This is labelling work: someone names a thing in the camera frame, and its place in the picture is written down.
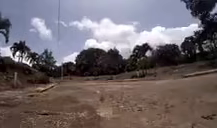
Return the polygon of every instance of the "hill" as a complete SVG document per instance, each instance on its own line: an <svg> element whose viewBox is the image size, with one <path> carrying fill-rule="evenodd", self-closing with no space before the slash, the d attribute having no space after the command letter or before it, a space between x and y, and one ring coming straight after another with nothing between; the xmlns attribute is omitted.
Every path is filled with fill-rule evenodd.
<svg viewBox="0 0 217 128"><path fill-rule="evenodd" d="M17 73L17 82L14 84L14 74ZM10 57L0 60L0 91L12 88L23 88L35 84L49 83L49 77L33 69L27 64L15 62Z"/></svg>

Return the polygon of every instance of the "shrub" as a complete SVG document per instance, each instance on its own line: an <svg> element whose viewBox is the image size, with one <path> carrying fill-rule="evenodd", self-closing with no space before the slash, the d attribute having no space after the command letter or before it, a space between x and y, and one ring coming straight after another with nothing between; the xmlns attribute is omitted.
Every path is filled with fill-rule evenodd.
<svg viewBox="0 0 217 128"><path fill-rule="evenodd" d="M32 84L48 84L50 78L42 73L36 73L28 82Z"/></svg>
<svg viewBox="0 0 217 128"><path fill-rule="evenodd" d="M208 65L211 67L217 68L217 59L210 61Z"/></svg>

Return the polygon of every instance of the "dirt ground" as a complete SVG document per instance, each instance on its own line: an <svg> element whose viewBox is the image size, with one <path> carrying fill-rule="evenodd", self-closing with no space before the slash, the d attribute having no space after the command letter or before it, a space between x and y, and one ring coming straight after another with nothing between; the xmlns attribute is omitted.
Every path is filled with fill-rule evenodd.
<svg viewBox="0 0 217 128"><path fill-rule="evenodd" d="M217 74L0 92L0 128L217 128Z"/></svg>

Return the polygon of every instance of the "utility pole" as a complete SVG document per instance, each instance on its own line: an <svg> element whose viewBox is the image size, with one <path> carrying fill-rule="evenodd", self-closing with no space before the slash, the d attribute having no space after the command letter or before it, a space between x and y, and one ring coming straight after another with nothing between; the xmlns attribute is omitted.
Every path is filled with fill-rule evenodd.
<svg viewBox="0 0 217 128"><path fill-rule="evenodd" d="M60 48L60 19L61 19L61 0L58 0L58 21L57 21L57 43L58 51ZM61 80L63 80L63 62L61 62Z"/></svg>

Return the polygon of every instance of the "palm tree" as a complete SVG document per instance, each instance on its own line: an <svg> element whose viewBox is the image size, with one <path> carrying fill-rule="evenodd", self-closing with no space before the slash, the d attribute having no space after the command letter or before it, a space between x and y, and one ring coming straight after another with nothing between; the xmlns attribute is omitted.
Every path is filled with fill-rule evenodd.
<svg viewBox="0 0 217 128"><path fill-rule="evenodd" d="M0 34L5 37L5 42L9 41L9 29L11 28L11 22L7 18L3 18L0 13Z"/></svg>
<svg viewBox="0 0 217 128"><path fill-rule="evenodd" d="M37 64L39 63L40 56L36 52L29 52L25 59L26 61L29 61L30 64Z"/></svg>
<svg viewBox="0 0 217 128"><path fill-rule="evenodd" d="M15 42L10 49L14 58L18 53L18 62L22 62L23 58L31 51L25 41Z"/></svg>

